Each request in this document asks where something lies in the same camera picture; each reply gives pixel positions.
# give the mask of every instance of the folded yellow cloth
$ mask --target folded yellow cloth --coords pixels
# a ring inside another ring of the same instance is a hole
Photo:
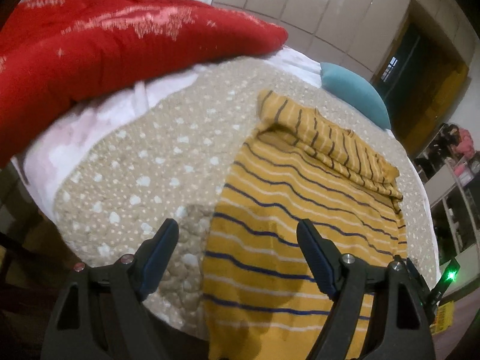
[[[205,260],[210,359],[303,360],[332,302],[297,244],[309,218],[342,253],[386,266],[406,256],[398,170],[354,132],[272,91],[237,154],[215,208]],[[365,339],[366,295],[348,358]]]

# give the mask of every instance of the metal screw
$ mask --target metal screw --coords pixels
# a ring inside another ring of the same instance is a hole
[[[120,257],[120,262],[122,264],[130,264],[134,260],[134,257],[133,254],[124,254]]]
[[[85,269],[85,264],[83,262],[78,262],[73,266],[75,272],[81,272]]]
[[[402,263],[399,261],[394,261],[392,263],[392,268],[395,269],[396,271],[401,271],[402,269]]]
[[[353,254],[347,253],[342,256],[342,260],[345,264],[353,264],[355,262],[355,256]]]

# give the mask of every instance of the teal pillow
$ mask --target teal pillow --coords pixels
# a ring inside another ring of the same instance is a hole
[[[385,103],[366,79],[337,64],[320,65],[323,89],[355,107],[378,127],[391,129]]]

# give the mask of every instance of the doorway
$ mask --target doorway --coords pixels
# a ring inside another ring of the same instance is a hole
[[[372,80],[387,107],[392,132],[409,156],[426,146],[468,73],[451,41],[421,10],[410,7],[398,40]]]

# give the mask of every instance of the white dot pattern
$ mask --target white dot pattern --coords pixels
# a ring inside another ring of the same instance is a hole
[[[327,92],[252,58],[206,69],[194,85],[164,99],[161,108],[92,148],[55,199],[67,244],[84,262],[102,266],[135,253],[166,218],[176,219],[178,245],[159,291],[144,304],[171,326],[206,338],[200,303],[206,237],[229,166],[258,121],[256,96],[264,88],[317,107],[399,168],[409,256],[417,259],[427,283],[434,282],[427,216],[401,145]],[[97,174],[102,178],[94,182]]]

